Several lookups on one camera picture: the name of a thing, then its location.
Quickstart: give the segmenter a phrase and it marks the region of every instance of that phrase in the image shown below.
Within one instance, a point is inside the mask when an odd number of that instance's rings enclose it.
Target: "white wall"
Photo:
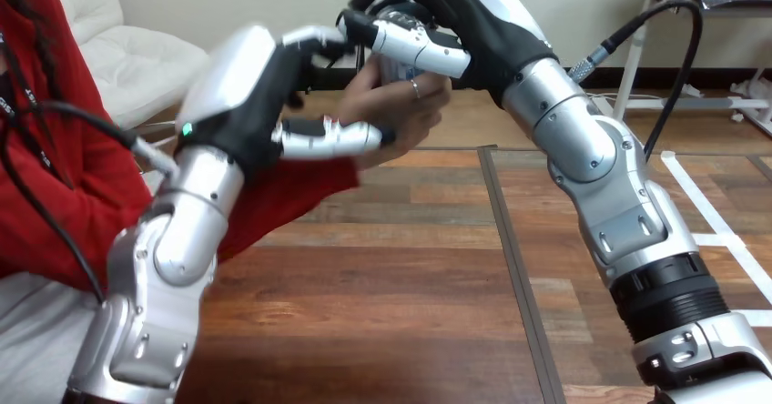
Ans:
[[[237,27],[258,22],[274,35],[301,25],[331,25],[348,0],[121,0],[127,23],[162,30],[211,48]],[[586,56],[641,9],[642,0],[522,0],[566,66]],[[680,66],[689,38],[686,16],[652,23],[642,66]],[[755,67],[772,49],[772,19],[708,19],[699,67]],[[620,48],[607,66],[623,66]]]

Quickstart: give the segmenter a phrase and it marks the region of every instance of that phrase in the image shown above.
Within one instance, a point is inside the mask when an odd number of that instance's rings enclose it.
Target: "woman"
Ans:
[[[0,56],[0,97],[15,111],[34,103],[29,88],[37,99],[65,100],[108,119],[58,0],[0,0],[0,31],[7,46]],[[18,62],[20,75],[6,72],[9,60]],[[346,89],[337,114],[346,123],[407,113],[396,144],[354,159],[279,163],[243,192],[221,259],[330,194],[355,187],[359,170],[400,157],[428,135],[449,100],[449,81],[416,78],[418,100],[411,83],[378,87],[379,74],[371,60]],[[57,114],[28,116],[30,136],[10,133],[10,159],[106,286],[113,239],[137,221],[151,197],[132,156],[114,141]],[[5,121],[0,111],[0,130]],[[86,275],[65,244],[0,170],[0,402],[58,402],[93,317],[86,290]]]

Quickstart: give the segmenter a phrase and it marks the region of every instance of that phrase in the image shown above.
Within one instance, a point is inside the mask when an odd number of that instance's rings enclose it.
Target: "white pants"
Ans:
[[[96,306],[36,275],[0,278],[0,403],[61,402]]]

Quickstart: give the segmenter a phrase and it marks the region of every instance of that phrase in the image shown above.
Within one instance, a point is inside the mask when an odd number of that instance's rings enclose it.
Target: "table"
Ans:
[[[644,0],[645,11],[660,0]],[[705,16],[719,17],[772,17],[772,0],[697,0]],[[647,26],[642,26],[633,36],[633,43],[627,56],[625,72],[613,112],[603,98],[594,99],[601,111],[612,114],[617,120],[624,120],[627,108],[662,109],[664,99],[630,99],[635,73],[641,61]],[[754,78],[760,78],[764,67],[760,67]],[[736,109],[772,136],[772,99],[744,99],[739,96],[724,98],[682,98],[675,105],[677,109]]]

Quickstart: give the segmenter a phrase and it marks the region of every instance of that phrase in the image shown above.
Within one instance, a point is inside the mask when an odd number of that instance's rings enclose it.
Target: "black cable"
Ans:
[[[357,50],[357,72],[361,71],[364,67],[364,46],[360,45]]]
[[[43,204],[37,200],[35,195],[32,193],[32,190],[29,189],[27,184],[16,171],[16,168],[11,161],[11,157],[8,155],[8,135],[10,134],[10,131],[11,124],[10,120],[8,120],[5,121],[2,134],[0,134],[0,162],[2,162],[5,172],[8,174],[8,177],[11,178],[11,182],[14,183],[14,186],[16,186],[16,188],[19,190],[19,193],[22,194],[26,201],[29,202],[29,204],[35,209],[37,214],[40,215],[40,217],[43,218],[43,220],[51,227],[51,229],[53,229],[54,232],[56,232],[56,234],[65,242],[67,247],[75,256],[78,265],[86,273],[88,282],[91,284],[91,288],[94,292],[96,300],[99,302],[99,304],[102,304],[105,302],[105,294],[102,292],[102,288],[99,285],[99,279],[94,273],[94,269],[91,268],[91,266],[86,261],[86,258],[83,257],[83,253],[80,252],[80,249],[77,247],[75,240],[73,240],[70,235],[67,234],[67,232],[61,226],[59,226],[54,217],[51,216]]]
[[[680,5],[678,6],[682,8],[686,8],[692,13],[692,37],[689,39],[689,47],[686,50],[684,63],[681,65],[681,70],[678,71],[678,76],[675,78],[673,92],[670,94],[670,97],[667,98],[667,102],[665,102],[665,107],[662,109],[662,113],[659,115],[659,118],[657,118],[654,128],[652,129],[652,132],[649,135],[648,140],[646,141],[646,145],[644,146],[644,156],[647,162],[649,158],[651,158],[652,153],[654,152],[656,141],[659,139],[659,136],[662,134],[662,130],[665,128],[665,123],[667,122],[667,119],[670,118],[670,115],[673,113],[673,109],[676,107],[676,102],[678,102],[678,98],[681,97],[681,92],[684,89],[684,84],[686,84],[686,82],[689,79],[689,76],[692,73],[692,65],[695,62],[697,49],[699,48],[700,39],[702,38],[703,16],[702,16],[702,12],[700,11],[700,8],[691,0],[684,1],[683,3],[680,3]]]
[[[137,132],[132,130],[121,129],[98,116],[89,114],[86,110],[68,104],[61,101],[45,101],[41,104],[45,109],[51,109],[64,113],[65,115],[74,116],[80,120],[85,121],[90,126],[96,128],[104,135],[116,140],[121,146],[131,150],[131,147],[137,142]]]
[[[689,76],[692,73],[692,65],[695,62],[697,49],[699,48],[700,39],[702,38],[702,11],[693,0],[665,1],[662,4],[656,5],[638,15],[636,18],[619,28],[613,35],[605,39],[601,44],[608,55],[613,54],[614,51],[616,51],[616,48],[624,43],[628,38],[633,36],[635,31],[643,26],[648,19],[672,8],[685,8],[692,13],[692,36],[689,39],[689,47],[686,50],[684,63],[681,65],[681,70],[678,71],[678,76],[675,78],[673,91],[670,93],[670,97],[667,98],[665,106],[662,109],[662,113],[660,113],[659,118],[657,118],[651,135],[649,135],[649,138],[644,146],[644,155],[646,161],[648,161],[651,157],[652,152],[654,151],[654,146],[656,145],[656,141],[659,139],[660,134],[662,134],[662,130],[665,128],[665,123],[673,113],[676,102],[678,102],[678,98],[681,96],[681,92],[684,89],[684,84],[686,84]]]

